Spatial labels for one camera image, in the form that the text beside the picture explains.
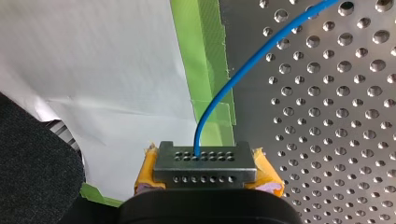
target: gray metal block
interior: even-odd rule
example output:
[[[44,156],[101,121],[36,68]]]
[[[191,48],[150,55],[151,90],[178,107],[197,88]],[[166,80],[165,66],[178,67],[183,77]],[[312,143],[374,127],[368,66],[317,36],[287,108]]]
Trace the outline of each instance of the gray metal block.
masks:
[[[192,147],[174,147],[161,142],[154,179],[168,189],[238,189],[256,179],[256,165],[248,143],[236,147],[201,147],[201,157]]]

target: white paper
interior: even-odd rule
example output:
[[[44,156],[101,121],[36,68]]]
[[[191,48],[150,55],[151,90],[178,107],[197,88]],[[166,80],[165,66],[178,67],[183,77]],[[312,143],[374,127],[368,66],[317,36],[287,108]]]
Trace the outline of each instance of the white paper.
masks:
[[[104,196],[133,196],[151,141],[192,144],[168,0],[1,0],[0,33],[0,91],[64,121]]]

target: blue wire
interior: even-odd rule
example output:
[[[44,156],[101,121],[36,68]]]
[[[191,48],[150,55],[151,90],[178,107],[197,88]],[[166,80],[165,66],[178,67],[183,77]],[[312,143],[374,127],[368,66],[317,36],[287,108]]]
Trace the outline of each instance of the blue wire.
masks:
[[[200,149],[200,138],[201,132],[204,128],[204,125],[209,118],[212,111],[215,109],[216,105],[221,101],[221,99],[227,94],[227,92],[235,86],[236,83],[264,56],[271,48],[273,48],[278,41],[286,37],[293,28],[298,27],[303,24],[309,18],[316,16],[320,11],[326,9],[327,7],[331,7],[338,0],[324,0],[314,7],[309,8],[305,13],[301,14],[293,21],[291,21],[288,25],[286,25],[283,29],[281,29],[277,34],[275,34],[271,39],[268,40],[240,69],[239,71],[224,85],[223,88],[219,91],[219,93],[213,98],[212,102],[210,102],[209,106],[206,108],[204,114],[201,116],[201,119],[198,122],[197,129],[195,130],[194,136],[194,154],[199,157],[201,155]]]

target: perforated metal sheet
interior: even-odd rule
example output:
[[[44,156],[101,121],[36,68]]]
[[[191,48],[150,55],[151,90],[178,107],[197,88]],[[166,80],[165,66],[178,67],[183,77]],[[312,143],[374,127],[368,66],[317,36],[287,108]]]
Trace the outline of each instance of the perforated metal sheet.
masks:
[[[317,2],[221,0],[231,73]],[[235,139],[264,147],[305,223],[396,223],[396,6],[343,3],[234,88]]]

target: green tape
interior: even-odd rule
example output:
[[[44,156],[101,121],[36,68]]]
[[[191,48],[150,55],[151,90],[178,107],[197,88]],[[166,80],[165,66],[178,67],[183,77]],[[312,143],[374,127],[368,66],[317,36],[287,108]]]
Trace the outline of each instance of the green tape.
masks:
[[[172,0],[171,4],[191,102],[195,118],[199,120],[229,80],[219,2]],[[233,146],[235,123],[233,93],[230,91],[209,117],[203,129],[202,145]]]
[[[82,183],[79,193],[83,198],[94,203],[102,203],[113,207],[120,207],[122,204],[122,201],[103,197],[99,189],[87,183]]]

